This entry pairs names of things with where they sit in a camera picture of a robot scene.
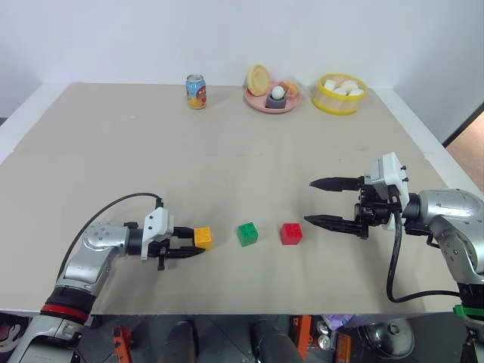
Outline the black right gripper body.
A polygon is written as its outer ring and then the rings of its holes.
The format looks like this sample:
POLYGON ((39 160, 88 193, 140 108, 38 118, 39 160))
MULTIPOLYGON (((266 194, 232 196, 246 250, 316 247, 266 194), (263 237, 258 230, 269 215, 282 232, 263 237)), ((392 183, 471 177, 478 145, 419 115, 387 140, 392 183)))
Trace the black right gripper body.
POLYGON ((370 226, 388 224, 395 213, 402 212, 402 205, 395 185, 384 187, 386 194, 381 197, 367 176, 361 176, 359 181, 360 194, 355 205, 355 221, 360 227, 356 235, 366 239, 370 226))

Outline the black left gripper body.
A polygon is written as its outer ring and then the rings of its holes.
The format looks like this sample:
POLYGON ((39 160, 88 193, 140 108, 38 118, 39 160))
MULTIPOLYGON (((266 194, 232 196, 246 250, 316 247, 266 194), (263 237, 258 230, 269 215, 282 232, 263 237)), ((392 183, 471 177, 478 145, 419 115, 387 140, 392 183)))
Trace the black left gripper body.
POLYGON ((162 271, 165 269, 166 259, 180 259, 182 258, 180 249, 173 249, 170 247, 170 238, 172 236, 179 237, 182 233, 182 227, 174 227, 173 234, 164 235, 156 234, 153 240, 150 242, 150 256, 158 257, 157 270, 162 271))

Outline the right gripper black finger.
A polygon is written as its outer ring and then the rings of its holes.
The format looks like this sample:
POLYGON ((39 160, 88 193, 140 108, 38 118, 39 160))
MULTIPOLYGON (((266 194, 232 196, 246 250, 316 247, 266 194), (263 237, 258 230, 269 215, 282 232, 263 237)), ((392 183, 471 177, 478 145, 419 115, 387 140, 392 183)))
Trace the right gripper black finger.
POLYGON ((345 233, 345 234, 358 234, 358 223, 355 221, 345 220, 339 216, 330 216, 330 215, 314 215, 314 216, 305 216, 304 219, 323 229, 328 231, 338 232, 338 233, 345 233))
POLYGON ((360 178, 320 178, 310 182, 309 185, 324 191, 358 191, 360 189, 360 178))

